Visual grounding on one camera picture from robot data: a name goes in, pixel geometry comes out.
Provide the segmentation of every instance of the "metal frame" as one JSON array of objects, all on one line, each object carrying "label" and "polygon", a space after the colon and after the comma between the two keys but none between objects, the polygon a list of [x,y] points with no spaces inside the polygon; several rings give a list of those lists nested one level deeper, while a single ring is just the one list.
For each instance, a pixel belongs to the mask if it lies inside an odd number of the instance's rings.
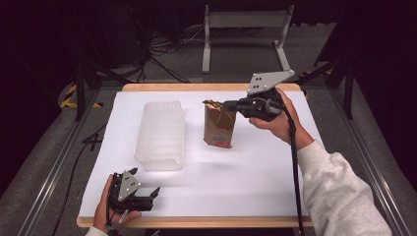
[{"label": "metal frame", "polygon": [[336,89],[329,89],[328,92],[333,103],[336,105],[339,116],[342,118],[347,130],[351,135],[352,140],[354,141],[355,146],[358,149],[359,159],[361,160],[362,165],[364,166],[364,169],[368,175],[372,189],[374,190],[379,202],[384,208],[388,224],[390,225],[393,235],[412,235],[404,219],[402,218],[401,213],[399,212],[397,203],[383,174],[381,173],[380,169],[366,148],[365,142],[362,139],[358,128],[356,127],[354,121],[345,114],[344,104],[340,94]]},{"label": "metal frame", "polygon": [[205,15],[205,49],[203,54],[202,72],[209,72],[211,57],[211,42],[209,39],[210,28],[280,28],[279,40],[273,42],[279,57],[283,71],[289,71],[290,67],[286,59],[283,44],[291,22],[294,6],[288,6],[286,11],[273,12],[211,12],[206,5]]},{"label": "metal frame", "polygon": [[49,199],[52,196],[53,191],[55,190],[56,185],[58,184],[59,178],[61,177],[62,172],[64,171],[65,164],[70,159],[71,150],[74,146],[74,143],[78,137],[78,134],[82,130],[84,123],[89,115],[89,112],[99,94],[98,90],[92,90],[89,93],[87,100],[87,109],[86,112],[80,117],[78,122],[75,122],[71,128],[70,134],[65,141],[65,144],[62,146],[61,151],[59,152],[54,165],[52,166],[46,180],[43,182],[42,187],[34,201],[21,229],[19,230],[18,236],[20,235],[32,235],[34,228],[37,226],[37,223],[40,220],[40,217],[43,214],[43,211],[46,208],[46,205],[49,202]]}]

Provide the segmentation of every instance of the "white tabletop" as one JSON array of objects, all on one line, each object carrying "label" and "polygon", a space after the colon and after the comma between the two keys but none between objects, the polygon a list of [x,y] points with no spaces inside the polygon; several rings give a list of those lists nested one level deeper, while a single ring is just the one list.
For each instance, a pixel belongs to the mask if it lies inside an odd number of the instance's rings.
[{"label": "white tabletop", "polygon": [[[303,126],[322,144],[303,92],[286,94]],[[152,211],[143,212],[143,217],[297,215],[288,144],[255,128],[240,114],[233,148],[208,146],[203,140],[203,101],[244,96],[244,91],[118,92],[79,217],[93,217],[109,174],[134,167],[139,167],[135,176],[142,183],[137,196],[148,196],[156,187],[161,188]],[[178,171],[145,171],[134,158],[141,117],[145,103],[162,100],[180,101],[186,113],[185,162]],[[308,215],[304,205],[302,209],[303,215]]]}]

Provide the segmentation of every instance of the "metal bracket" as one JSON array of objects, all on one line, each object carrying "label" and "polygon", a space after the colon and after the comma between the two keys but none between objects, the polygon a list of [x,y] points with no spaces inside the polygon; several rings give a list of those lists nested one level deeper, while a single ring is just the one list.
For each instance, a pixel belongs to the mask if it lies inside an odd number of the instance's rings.
[{"label": "metal bracket", "polygon": [[132,175],[131,172],[125,170],[123,173],[122,185],[120,186],[119,197],[117,200],[122,202],[132,193],[135,193],[141,186],[141,183]]},{"label": "metal bracket", "polygon": [[252,76],[251,84],[248,88],[248,94],[256,94],[262,91],[272,89],[279,83],[282,83],[295,75],[293,70],[284,72],[259,73]]}]

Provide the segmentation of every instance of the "dark background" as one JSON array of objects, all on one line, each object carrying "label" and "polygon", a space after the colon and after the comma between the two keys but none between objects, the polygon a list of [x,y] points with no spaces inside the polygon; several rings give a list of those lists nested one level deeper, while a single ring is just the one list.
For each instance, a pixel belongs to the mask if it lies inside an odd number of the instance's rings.
[{"label": "dark background", "polygon": [[[66,44],[58,21],[39,3],[0,3],[0,194],[7,189],[22,163],[53,120],[60,114],[58,96],[74,80],[77,57]],[[144,33],[157,29],[178,40],[183,29],[202,23],[204,6],[144,7],[132,15],[126,6],[87,6],[68,9],[76,44],[87,58],[106,68],[135,65],[144,60],[138,44]],[[252,9],[264,9],[257,6]],[[340,4],[296,6],[292,23],[315,25],[337,22]],[[413,69],[417,65],[416,6],[380,2],[377,17],[363,36],[355,59],[355,78],[406,177],[417,188],[417,105]],[[358,24],[347,24],[334,33],[323,58],[342,53]]]}]

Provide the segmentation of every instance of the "human hand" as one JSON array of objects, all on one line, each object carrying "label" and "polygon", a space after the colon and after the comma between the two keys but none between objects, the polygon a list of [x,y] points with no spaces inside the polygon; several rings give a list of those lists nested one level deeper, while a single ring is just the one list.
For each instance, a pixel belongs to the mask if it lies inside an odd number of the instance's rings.
[{"label": "human hand", "polygon": [[[105,224],[107,222],[107,195],[109,193],[109,189],[111,187],[111,182],[113,181],[113,175],[110,175],[107,179],[107,182],[104,186],[103,189],[103,193],[101,194],[101,200],[97,205],[97,208],[95,209],[95,214],[94,214],[94,222],[92,224],[92,226],[94,226],[95,228],[108,233],[107,229],[105,228]],[[125,218],[123,219],[122,223],[128,222],[134,218],[138,218],[140,217],[142,214],[140,211],[138,210],[132,210],[130,212],[128,212],[125,216]],[[115,212],[113,209],[109,209],[109,217],[111,218],[111,222],[112,223],[118,223],[118,221],[120,220],[120,218],[122,217],[121,213],[117,213]]]},{"label": "human hand", "polygon": [[[276,90],[281,94],[282,100],[285,103],[285,106],[288,109],[288,112],[294,121],[296,128],[295,140],[297,150],[309,145],[313,142],[313,138],[301,125],[300,119],[298,118],[298,114],[295,110],[292,100],[289,99],[288,96],[286,96],[286,94],[281,89],[277,88]],[[270,130],[275,136],[290,144],[288,116],[285,112],[282,112],[270,122],[261,120],[256,117],[251,117],[249,118],[249,123],[257,127],[258,129]]]}]

